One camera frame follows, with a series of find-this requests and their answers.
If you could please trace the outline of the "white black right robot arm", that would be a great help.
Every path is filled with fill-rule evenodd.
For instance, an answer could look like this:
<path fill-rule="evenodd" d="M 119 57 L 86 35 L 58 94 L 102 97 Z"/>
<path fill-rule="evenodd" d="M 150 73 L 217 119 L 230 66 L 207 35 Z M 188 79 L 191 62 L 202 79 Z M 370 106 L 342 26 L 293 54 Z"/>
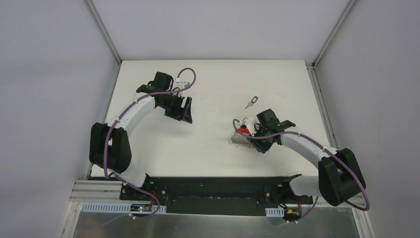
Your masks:
<path fill-rule="evenodd" d="M 338 206 L 359 193 L 365 194 L 366 182 L 352 150 L 322 145 L 293 122 L 280 121 L 271 109 L 255 118 L 245 118 L 241 127 L 248 131 L 248 141 L 257 151 L 266 153 L 272 145 L 282 145 L 317 169 L 316 176 L 297 176 L 282 188 L 285 202 L 294 203 L 302 195 L 320 196 L 328 204 Z"/>

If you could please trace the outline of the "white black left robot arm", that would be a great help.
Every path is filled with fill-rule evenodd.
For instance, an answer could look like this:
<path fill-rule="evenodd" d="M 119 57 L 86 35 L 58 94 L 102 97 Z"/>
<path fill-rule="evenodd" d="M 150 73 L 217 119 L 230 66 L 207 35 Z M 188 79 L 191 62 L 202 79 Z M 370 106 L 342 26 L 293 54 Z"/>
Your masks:
<path fill-rule="evenodd" d="M 166 117 L 192 123 L 192 98 L 182 94 L 192 85 L 193 82 L 156 72 L 152 81 L 137 88 L 133 99 L 117 116 L 92 126 L 89 161 L 102 168 L 106 178 L 115 175 L 133 185 L 132 194 L 138 200 L 148 199 L 151 194 L 151 187 L 145 183 L 148 175 L 132 162 L 129 137 L 157 107 L 164 109 Z"/>

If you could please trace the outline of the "silver key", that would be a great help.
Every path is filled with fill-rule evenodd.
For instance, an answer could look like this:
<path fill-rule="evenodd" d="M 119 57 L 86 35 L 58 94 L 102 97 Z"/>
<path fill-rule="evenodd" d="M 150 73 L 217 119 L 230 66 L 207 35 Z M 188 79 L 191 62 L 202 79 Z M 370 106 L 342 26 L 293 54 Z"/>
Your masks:
<path fill-rule="evenodd" d="M 254 103 L 253 103 L 253 102 L 249 102 L 249 103 L 246 105 L 245 109 L 247 109 L 247 108 L 249 108 L 249 107 L 251 107 L 251 106 L 253 106 L 253 105 L 254 105 Z"/>

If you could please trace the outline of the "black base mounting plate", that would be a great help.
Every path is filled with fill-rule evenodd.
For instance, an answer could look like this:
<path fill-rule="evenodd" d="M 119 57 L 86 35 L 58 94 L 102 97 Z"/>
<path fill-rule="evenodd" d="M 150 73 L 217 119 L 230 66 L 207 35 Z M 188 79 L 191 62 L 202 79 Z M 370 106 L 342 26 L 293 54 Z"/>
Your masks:
<path fill-rule="evenodd" d="M 120 200 L 150 201 L 171 214 L 264 216 L 267 208 L 311 205 L 312 196 L 295 195 L 291 177 L 149 177 L 141 193 L 128 185 Z"/>

